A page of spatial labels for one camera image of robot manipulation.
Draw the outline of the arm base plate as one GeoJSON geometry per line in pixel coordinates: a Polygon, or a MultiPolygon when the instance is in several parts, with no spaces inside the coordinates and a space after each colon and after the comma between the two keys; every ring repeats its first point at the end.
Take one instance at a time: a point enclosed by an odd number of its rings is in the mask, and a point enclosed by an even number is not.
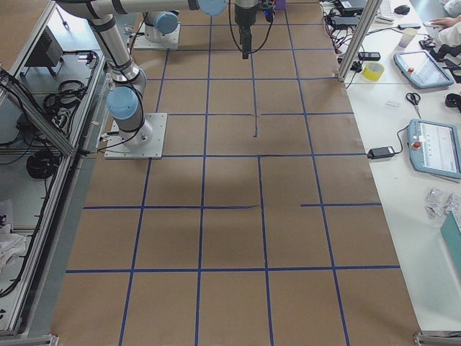
{"type": "Polygon", "coordinates": [[[179,33],[181,24],[179,23],[175,31],[169,34],[162,34],[155,27],[140,26],[140,32],[135,40],[135,50],[177,50],[179,44],[179,33]]]}
{"type": "Polygon", "coordinates": [[[120,132],[117,123],[113,120],[111,131],[117,132],[110,136],[107,142],[108,149],[104,150],[106,159],[161,159],[164,149],[166,113],[145,113],[145,122],[136,136],[120,132]]]}

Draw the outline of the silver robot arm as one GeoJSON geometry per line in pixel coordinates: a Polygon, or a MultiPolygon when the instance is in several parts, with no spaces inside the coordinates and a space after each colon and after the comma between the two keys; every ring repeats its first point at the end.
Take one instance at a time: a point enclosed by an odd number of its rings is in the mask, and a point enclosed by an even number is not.
{"type": "Polygon", "coordinates": [[[109,65],[115,89],[107,97],[107,107],[119,128],[122,143],[130,146],[148,139],[152,130],[143,114],[146,75],[133,61],[116,26],[115,15],[142,13],[146,23],[162,34],[176,27],[176,10],[201,11],[214,17],[229,1],[57,1],[64,11],[85,19],[109,65]]]}
{"type": "MultiPolygon", "coordinates": [[[[252,53],[252,24],[240,14],[235,15],[235,23],[238,25],[239,43],[236,41],[233,29],[231,36],[237,48],[242,53],[242,59],[247,59],[252,53]]],[[[163,36],[174,33],[179,28],[179,20],[176,12],[145,12],[143,14],[144,34],[151,42],[159,42],[163,36]]]]}

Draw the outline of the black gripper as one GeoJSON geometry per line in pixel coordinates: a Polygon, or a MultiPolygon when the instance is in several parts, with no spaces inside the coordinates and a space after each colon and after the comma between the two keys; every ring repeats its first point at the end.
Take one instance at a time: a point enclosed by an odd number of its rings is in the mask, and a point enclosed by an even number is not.
{"type": "Polygon", "coordinates": [[[257,0],[235,1],[235,22],[239,29],[239,39],[242,59],[247,60],[251,54],[251,26],[256,23],[256,14],[259,10],[257,0]]]}

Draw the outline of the person's hand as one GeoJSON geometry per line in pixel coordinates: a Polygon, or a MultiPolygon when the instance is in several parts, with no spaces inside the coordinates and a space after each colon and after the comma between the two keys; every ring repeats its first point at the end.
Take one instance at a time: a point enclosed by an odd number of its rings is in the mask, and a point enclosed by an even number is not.
{"type": "Polygon", "coordinates": [[[448,28],[452,27],[457,23],[455,18],[451,17],[444,17],[444,18],[437,18],[431,21],[431,24],[437,27],[448,28]]]}

